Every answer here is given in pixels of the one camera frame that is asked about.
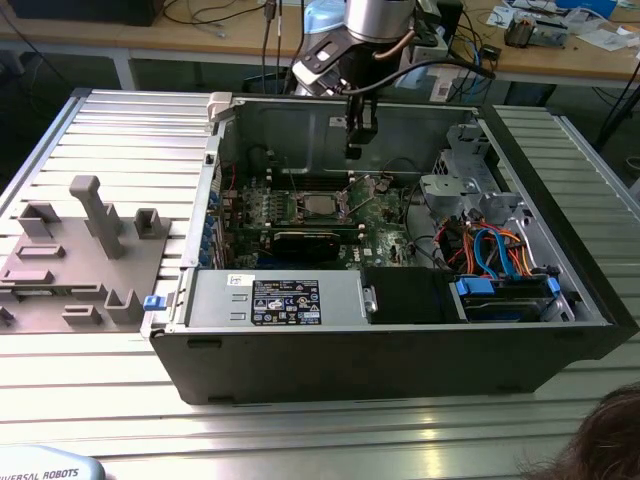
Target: blue object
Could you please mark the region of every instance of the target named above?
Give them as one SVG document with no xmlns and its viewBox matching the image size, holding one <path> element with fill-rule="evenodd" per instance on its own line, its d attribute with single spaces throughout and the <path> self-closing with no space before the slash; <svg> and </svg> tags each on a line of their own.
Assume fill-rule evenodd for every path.
<svg viewBox="0 0 640 480">
<path fill-rule="evenodd" d="M 218 194 L 216 192 L 209 192 L 209 207 L 215 207 L 218 205 L 220 199 L 218 198 Z"/>
<path fill-rule="evenodd" d="M 496 293 L 491 280 L 481 277 L 462 277 L 456 282 L 458 295 L 493 295 Z"/>
<path fill-rule="evenodd" d="M 304 33 L 324 33 L 344 25 L 344 0 L 315 0 L 304 12 Z"/>
<path fill-rule="evenodd" d="M 160 312 L 167 309 L 167 297 L 147 295 L 144 297 L 142 308 L 145 312 Z"/>
<path fill-rule="evenodd" d="M 465 40 L 465 42 L 467 44 L 469 44 L 471 46 L 471 49 L 473 50 L 473 59 L 475 61 L 475 64 L 478 65 L 478 66 L 482 66 L 480 64 L 480 55 L 478 54 L 478 49 L 476 48 L 475 44 L 471 40 Z M 465 103 L 468 102 L 469 100 L 471 100 L 473 98 L 473 96 L 475 95 L 475 90 L 476 90 L 477 83 L 478 83 L 478 76 L 476 75 L 473 78 L 473 82 L 471 82 L 471 93 L 469 94 L 469 96 L 465 100 Z"/>
<path fill-rule="evenodd" d="M 104 480 L 104 468 L 94 458 L 40 445 L 0 448 L 0 478 L 44 480 Z"/>
<path fill-rule="evenodd" d="M 616 0 L 556 0 L 558 8 L 588 8 L 604 18 L 611 16 L 617 3 Z"/>
<path fill-rule="evenodd" d="M 500 232 L 492 228 L 483 228 L 476 234 L 476 238 L 473 241 L 473 254 L 476 258 L 476 263 L 480 265 L 480 267 L 485 272 L 491 275 L 492 278 L 495 278 L 495 279 L 498 278 L 498 274 L 493 270 L 491 270 L 487 266 L 487 264 L 484 263 L 484 260 L 482 260 L 482 255 L 480 254 L 480 242 L 482 241 L 482 237 L 484 237 L 486 233 L 491 233 L 493 236 L 496 237 L 496 242 L 498 243 L 498 252 L 500 252 L 500 261 L 502 262 L 502 268 L 504 269 L 504 273 L 506 273 L 507 276 L 509 277 L 518 277 L 518 275 L 516 275 L 516 271 L 513 268 L 513 265 L 509 261 L 509 257 L 507 256 L 507 247 L 504 244 L 502 235 L 500 235 Z"/>
<path fill-rule="evenodd" d="M 200 266 L 209 265 L 211 263 L 211 257 L 207 255 L 207 253 L 200 249 L 200 253 L 198 254 L 198 262 L 200 262 Z"/>
<path fill-rule="evenodd" d="M 551 293 L 553 293 L 554 297 L 560 295 L 560 284 L 558 283 L 557 278 L 549 278 L 547 280 L 547 284 L 549 285 L 549 290 L 551 290 Z"/>
</svg>

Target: white label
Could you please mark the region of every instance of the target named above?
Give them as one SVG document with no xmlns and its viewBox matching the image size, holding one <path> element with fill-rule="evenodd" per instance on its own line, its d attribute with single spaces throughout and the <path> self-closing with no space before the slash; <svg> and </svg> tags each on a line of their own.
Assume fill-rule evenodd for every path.
<svg viewBox="0 0 640 480">
<path fill-rule="evenodd" d="M 227 275 L 227 285 L 230 287 L 250 287 L 256 279 L 255 275 L 230 273 Z"/>
<path fill-rule="evenodd" d="M 344 127 L 346 124 L 347 121 L 344 117 L 329 117 L 330 127 Z"/>
<path fill-rule="evenodd" d="M 50 297 L 53 293 L 49 290 L 24 290 L 16 292 L 20 297 Z"/>
</svg>

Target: wooden workbench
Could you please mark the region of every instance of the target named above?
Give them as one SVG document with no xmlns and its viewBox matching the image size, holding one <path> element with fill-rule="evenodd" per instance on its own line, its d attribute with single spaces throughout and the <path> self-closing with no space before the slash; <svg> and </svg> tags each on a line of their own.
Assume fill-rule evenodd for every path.
<svg viewBox="0 0 640 480">
<path fill-rule="evenodd" d="M 468 15 L 474 29 L 483 42 L 502 49 L 498 72 L 505 75 L 559 76 L 583 79 L 607 79 L 628 81 L 637 65 L 637 49 L 623 48 L 608 52 L 571 35 L 565 48 L 531 46 L 525 49 L 508 47 L 504 43 L 504 29 L 486 25 L 487 18 L 499 0 L 467 1 Z M 611 21 L 614 23 L 640 22 L 640 12 L 616 9 Z M 461 18 L 461 25 L 468 22 Z M 465 35 L 470 32 L 462 30 Z"/>
<path fill-rule="evenodd" d="M 224 3 L 222 0 L 191 0 L 194 10 Z M 636 65 L 636 50 L 617 52 L 594 47 L 571 37 L 564 49 L 529 47 L 517 49 L 504 44 L 504 30 L 484 24 L 499 0 L 467 0 L 467 11 L 474 28 L 485 43 L 502 49 L 497 73 L 502 80 L 534 83 L 563 83 L 584 86 L 622 86 Z M 235 5 L 203 14 L 219 18 L 256 6 L 254 0 L 238 0 Z M 114 61 L 123 88 L 135 89 L 130 61 L 134 58 L 183 60 L 213 63 L 259 64 L 264 35 L 264 16 L 256 11 L 223 22 L 218 36 L 192 25 L 181 25 L 159 16 L 152 27 L 132 27 L 88 22 L 16 19 L 10 7 L 5 11 L 15 25 L 43 52 L 106 56 Z M 174 18 L 189 20 L 184 0 L 170 9 Z M 640 22 L 640 12 L 618 9 L 614 22 Z M 275 63 L 277 25 L 274 23 L 267 48 L 267 64 Z M 282 57 L 290 59 L 300 40 L 297 7 L 284 8 Z M 456 50 L 463 52 L 462 45 Z M 0 18 L 0 49 L 28 48 Z"/>
</svg>

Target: white table leg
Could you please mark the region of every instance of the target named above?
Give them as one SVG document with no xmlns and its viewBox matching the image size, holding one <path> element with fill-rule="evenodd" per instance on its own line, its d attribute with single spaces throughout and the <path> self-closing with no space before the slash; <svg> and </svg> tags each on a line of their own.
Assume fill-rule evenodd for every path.
<svg viewBox="0 0 640 480">
<path fill-rule="evenodd" d="M 432 102 L 446 102 L 453 86 L 453 80 L 460 75 L 460 69 L 431 67 L 429 68 L 429 75 L 436 76 L 436 82 L 433 85 L 429 100 Z"/>
<path fill-rule="evenodd" d="M 0 51 L 0 63 L 7 67 L 14 75 L 23 75 L 24 67 L 20 61 L 20 54 L 13 51 Z"/>
<path fill-rule="evenodd" d="M 139 90 L 138 79 L 133 70 L 131 56 L 126 48 L 118 49 L 111 57 L 116 67 L 120 88 L 122 90 Z"/>
</svg>

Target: black device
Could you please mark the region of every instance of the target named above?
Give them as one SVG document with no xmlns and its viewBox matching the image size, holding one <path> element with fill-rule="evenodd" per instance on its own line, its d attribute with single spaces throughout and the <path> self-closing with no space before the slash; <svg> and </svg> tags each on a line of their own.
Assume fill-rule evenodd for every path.
<svg viewBox="0 0 640 480">
<path fill-rule="evenodd" d="M 500 59 L 500 54 L 502 54 L 502 49 L 485 43 L 482 48 L 480 48 L 478 54 L 481 60 L 497 62 Z"/>
<path fill-rule="evenodd" d="M 525 48 L 535 30 L 535 25 L 530 21 L 516 22 L 511 20 L 509 27 L 504 32 L 504 43 L 510 47 Z"/>
<path fill-rule="evenodd" d="M 163 0 L 9 0 L 19 18 L 113 22 L 150 26 Z"/>
<path fill-rule="evenodd" d="M 446 271 L 370 267 L 362 274 L 363 284 L 375 290 L 378 300 L 372 325 L 444 324 L 458 318 L 449 288 L 453 275 Z"/>
<path fill-rule="evenodd" d="M 442 38 L 448 44 L 456 33 L 463 5 L 460 0 L 438 0 L 436 3 L 442 19 L 440 25 L 444 28 Z"/>
</svg>

